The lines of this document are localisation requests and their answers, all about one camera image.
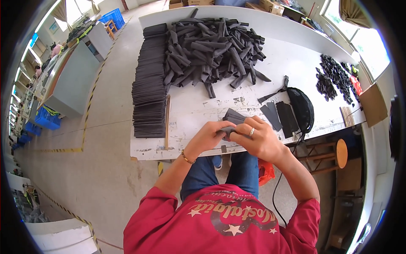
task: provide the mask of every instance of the orange bag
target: orange bag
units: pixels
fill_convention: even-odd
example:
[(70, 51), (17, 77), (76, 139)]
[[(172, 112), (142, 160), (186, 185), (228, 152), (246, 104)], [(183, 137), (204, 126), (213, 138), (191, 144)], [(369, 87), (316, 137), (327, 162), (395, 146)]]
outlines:
[(259, 169), (259, 185), (262, 186), (266, 184), (272, 178), (275, 178), (275, 170), (272, 163), (261, 160), (258, 158), (258, 169)]

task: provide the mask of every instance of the hand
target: hand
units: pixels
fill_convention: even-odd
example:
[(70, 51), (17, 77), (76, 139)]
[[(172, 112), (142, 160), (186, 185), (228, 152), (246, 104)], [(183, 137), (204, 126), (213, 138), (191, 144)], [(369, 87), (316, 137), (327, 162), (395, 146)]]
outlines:
[[(249, 135), (255, 128), (251, 139), (242, 134)], [(256, 156), (272, 164), (279, 164), (283, 159), (283, 153), (287, 149), (274, 133), (272, 127), (258, 116), (247, 117), (243, 124), (235, 128), (237, 133), (230, 134), (230, 140), (243, 146), (251, 155)]]
[(224, 132), (217, 134), (216, 131), (228, 126), (235, 128), (235, 124), (229, 121), (207, 122), (184, 149), (185, 157), (194, 161), (202, 152), (213, 149), (226, 135)]

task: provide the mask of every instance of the black electrical cord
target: black electrical cord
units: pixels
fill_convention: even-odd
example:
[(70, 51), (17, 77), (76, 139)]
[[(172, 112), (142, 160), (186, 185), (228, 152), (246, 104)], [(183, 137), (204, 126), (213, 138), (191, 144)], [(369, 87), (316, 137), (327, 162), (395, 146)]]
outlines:
[[(298, 146), (298, 144), (299, 144), (300, 140), (302, 139), (303, 135), (304, 135), (304, 133), (300, 136), (299, 140), (296, 142), (295, 148), (293, 149), (292, 153), (294, 153), (294, 152), (296, 151), (296, 147)], [(275, 200), (274, 200), (276, 188), (278, 187), (278, 184), (279, 184), (279, 182), (281, 181), (281, 178), (282, 178), (282, 172), (281, 172), (281, 175), (279, 176), (278, 182), (276, 183), (276, 186), (275, 186), (275, 189), (274, 189), (274, 194), (272, 195), (272, 204), (274, 205), (275, 211), (279, 214), (279, 216), (282, 218), (283, 222), (285, 223), (285, 228), (286, 228), (286, 227), (287, 227), (287, 223), (286, 223), (285, 219), (282, 217), (281, 213), (280, 213), (280, 212), (278, 211), (278, 209), (276, 208), (276, 206), (275, 206)]]

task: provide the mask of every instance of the jeans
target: jeans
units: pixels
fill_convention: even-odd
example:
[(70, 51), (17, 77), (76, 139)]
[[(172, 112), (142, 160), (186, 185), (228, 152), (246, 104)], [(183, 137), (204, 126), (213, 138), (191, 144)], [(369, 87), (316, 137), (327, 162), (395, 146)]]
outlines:
[[(188, 175), (182, 183), (180, 191), (181, 200), (205, 187), (218, 185), (214, 164), (218, 164), (218, 156), (206, 156), (197, 158)], [(237, 185), (258, 199), (258, 158), (248, 152), (239, 152), (231, 155), (231, 167), (227, 177), (227, 184)]]

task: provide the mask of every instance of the ring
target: ring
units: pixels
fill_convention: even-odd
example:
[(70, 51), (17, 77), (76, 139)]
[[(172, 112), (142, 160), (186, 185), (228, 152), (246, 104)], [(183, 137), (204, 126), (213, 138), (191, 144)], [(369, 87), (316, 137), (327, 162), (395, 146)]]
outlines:
[(254, 134), (254, 131), (255, 131), (255, 128), (252, 128), (250, 131), (250, 134), (249, 134), (250, 137)]

